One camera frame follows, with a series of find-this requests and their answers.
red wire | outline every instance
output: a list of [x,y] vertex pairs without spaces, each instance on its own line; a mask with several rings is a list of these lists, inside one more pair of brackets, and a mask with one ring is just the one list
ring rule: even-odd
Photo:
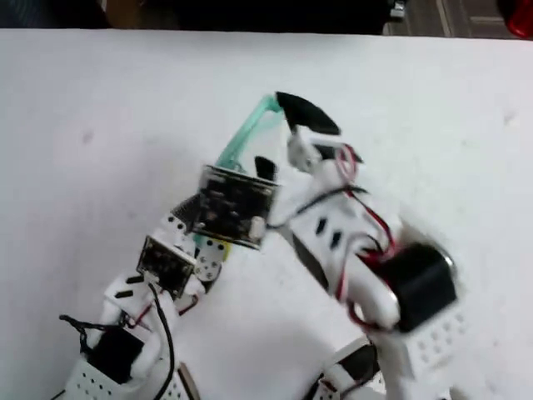
[[191,308],[193,308],[194,306],[196,306],[198,304],[198,296],[196,294],[193,294],[192,295],[192,304],[189,306],[189,307],[185,307],[183,308],[180,312],[178,312],[178,314],[181,316],[183,315],[184,313],[186,313],[187,311],[189,311]]

white surface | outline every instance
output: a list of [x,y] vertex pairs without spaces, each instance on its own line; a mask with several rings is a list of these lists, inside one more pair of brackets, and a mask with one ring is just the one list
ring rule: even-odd
[[[530,42],[2,31],[0,54],[0,398],[59,391],[78,342],[57,315],[97,318],[146,233],[275,90],[323,107],[448,237],[475,295],[466,376],[530,396]],[[235,254],[183,322],[204,399],[296,398],[360,334],[278,237]]]

plastic part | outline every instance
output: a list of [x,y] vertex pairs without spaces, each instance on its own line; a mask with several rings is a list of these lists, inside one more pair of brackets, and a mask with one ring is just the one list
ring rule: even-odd
[[218,241],[207,240],[198,253],[195,276],[201,282],[212,282],[218,278],[222,270],[226,246]]
[[84,359],[79,359],[65,386],[65,400],[126,400],[138,393],[140,382],[119,385]]
[[454,302],[412,332],[369,332],[379,348],[387,396],[440,398],[453,388],[468,328],[463,307]]
[[285,118],[293,132],[296,126],[308,127],[314,132],[326,135],[340,135],[341,129],[333,120],[312,102],[294,94],[277,92],[276,100],[283,108]]
[[289,163],[303,173],[312,173],[314,167],[322,161],[318,150],[298,132],[289,139],[287,156]]
[[453,303],[453,262],[437,249],[412,243],[375,268],[400,304],[402,332],[409,332]]

humanoid robot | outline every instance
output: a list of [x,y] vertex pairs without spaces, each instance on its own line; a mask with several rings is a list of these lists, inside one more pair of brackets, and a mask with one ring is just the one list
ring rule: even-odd
[[[255,154],[249,167],[244,148],[272,127],[285,164]],[[456,264],[376,194],[319,107],[283,92],[261,101],[215,166],[204,167],[197,193],[162,217],[136,271],[107,288],[100,321],[60,317],[81,343],[64,398],[200,398],[202,382],[177,359],[172,330],[209,293],[232,248],[260,250],[272,234],[367,336],[325,364],[305,399],[473,398],[456,386],[468,329]],[[385,390],[372,386],[377,374]]]

cable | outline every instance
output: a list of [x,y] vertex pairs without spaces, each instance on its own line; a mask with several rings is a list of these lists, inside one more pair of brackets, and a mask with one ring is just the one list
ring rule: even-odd
[[76,329],[80,334],[80,353],[89,354],[92,352],[92,349],[87,345],[87,331],[86,329],[97,329],[98,331],[106,332],[109,329],[113,328],[124,328],[127,325],[127,315],[121,315],[121,318],[118,324],[108,325],[103,323],[92,323],[78,321],[75,318],[72,318],[68,315],[62,314],[59,316],[61,321],[66,321]]
[[165,394],[165,391],[168,388],[168,385],[172,381],[172,377],[174,375],[174,367],[175,367],[175,360],[174,360],[174,344],[172,342],[172,335],[170,333],[170,328],[168,327],[167,318],[165,317],[165,313],[163,312],[161,308],[161,304],[159,303],[159,298],[157,298],[157,290],[153,287],[151,283],[148,283],[148,287],[153,293],[153,300],[156,304],[156,310],[157,315],[159,316],[159,319],[161,319],[161,324],[163,325],[163,329],[165,330],[165,335],[167,335],[167,341],[168,341],[168,353],[170,358],[170,369],[168,370],[167,378],[165,379],[165,382],[163,383],[163,386],[159,389],[159,392],[157,392],[156,396],[154,397],[154,400],[160,400],[163,395]]
[[346,185],[342,187],[336,187],[335,189],[330,190],[329,192],[324,192],[318,196],[316,196],[314,199],[312,199],[307,204],[304,204],[300,208],[298,208],[290,217],[288,217],[284,222],[278,223],[278,224],[270,224],[268,223],[266,225],[267,229],[279,229],[283,228],[286,224],[288,224],[293,218],[296,218],[299,215],[302,215],[305,211],[307,211],[309,208],[312,208],[316,206],[319,203],[322,203],[326,201],[328,198],[332,198],[333,196],[343,193],[345,191],[350,191],[353,193],[366,193],[366,190],[362,187],[353,186],[353,185]]
[[52,397],[50,400],[56,400],[58,398],[60,398],[63,394],[65,394],[65,389],[63,389],[61,392],[59,392],[58,394],[56,394],[54,397]]

